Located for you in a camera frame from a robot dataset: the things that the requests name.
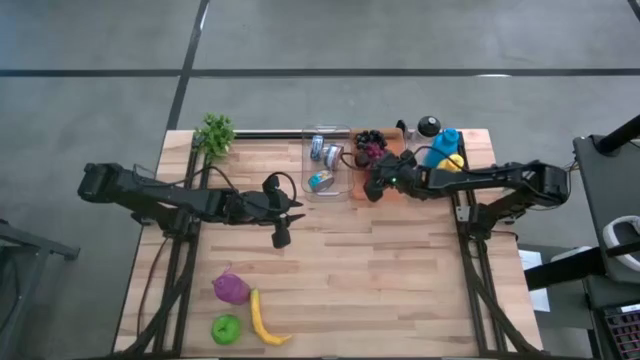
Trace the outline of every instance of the green apple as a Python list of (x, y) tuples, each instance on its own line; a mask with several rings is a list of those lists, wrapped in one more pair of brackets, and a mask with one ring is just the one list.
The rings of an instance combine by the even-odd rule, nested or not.
[(229, 345), (240, 337), (240, 328), (240, 319), (235, 315), (225, 314), (213, 321), (211, 337), (216, 344)]

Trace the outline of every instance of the purple vegetable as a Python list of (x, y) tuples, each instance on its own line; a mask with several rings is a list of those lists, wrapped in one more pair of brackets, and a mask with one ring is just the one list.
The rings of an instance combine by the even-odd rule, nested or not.
[(213, 289), (218, 299), (234, 305), (242, 305), (249, 301), (251, 288), (238, 276), (228, 271), (229, 268), (217, 279), (212, 281)]

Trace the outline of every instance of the yellow banana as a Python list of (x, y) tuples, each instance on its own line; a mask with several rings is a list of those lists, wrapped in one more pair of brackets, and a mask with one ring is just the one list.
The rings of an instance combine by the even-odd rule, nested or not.
[(251, 290), (251, 319), (253, 320), (253, 329), (265, 344), (282, 345), (285, 341), (291, 339), (291, 335), (271, 335), (264, 328), (264, 325), (262, 324), (262, 314), (260, 313), (260, 293), (258, 292), (258, 289)]

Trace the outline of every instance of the concrete floor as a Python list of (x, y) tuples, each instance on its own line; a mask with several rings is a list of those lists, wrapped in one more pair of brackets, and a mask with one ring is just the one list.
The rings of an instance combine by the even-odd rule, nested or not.
[[(0, 69), (179, 69), (198, 4), (0, 0)], [(637, 67), (639, 34), (624, 0), (212, 0), (194, 68)], [(155, 168), (177, 83), (0, 78), (0, 217), (82, 247), (75, 263), (51, 261), (22, 356), (109, 352), (140, 227), (75, 192), (86, 162)], [(638, 88), (624, 76), (191, 79), (178, 128), (207, 111), (239, 129), (415, 125), (431, 114), (489, 128), (499, 162), (564, 165), (573, 137), (637, 115)], [(573, 185), (566, 205), (516, 224), (522, 242), (595, 244), (577, 176)], [(554, 353), (588, 355), (573, 333), (541, 332)]]

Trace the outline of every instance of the wooden table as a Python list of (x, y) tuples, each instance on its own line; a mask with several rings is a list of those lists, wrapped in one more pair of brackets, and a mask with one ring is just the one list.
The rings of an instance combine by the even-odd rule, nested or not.
[[(487, 130), (461, 130), (471, 168), (495, 161)], [(157, 177), (184, 177), (191, 131), (167, 133)], [(258, 190), (274, 171), (300, 181), (299, 140), (236, 140), (220, 167), (242, 190)], [(281, 181), (291, 194), (291, 186)], [(212, 173), (210, 187), (223, 186)], [(292, 243), (271, 245), (271, 227), (204, 224), (193, 279), (183, 356), (367, 357), (477, 355), (460, 250), (448, 199), (378, 203), (313, 203), (291, 213), (307, 216), (291, 226)], [(477, 192), (490, 202), (500, 192)], [(135, 339), (136, 317), (153, 257), (163, 238), (145, 228), (118, 330), (115, 350)], [(494, 234), (488, 251), (498, 301), (526, 339), (541, 348), (516, 242)], [(160, 303), (169, 246), (156, 268), (144, 309), (148, 321)], [(280, 347), (263, 344), (251, 327), (249, 305), (218, 300), (212, 280), (225, 267), (260, 289), (266, 328), (293, 334)], [(211, 339), (212, 320), (235, 314), (243, 335), (233, 345)], [(492, 334), (488, 311), (483, 311)], [(173, 326), (168, 326), (173, 336)]]

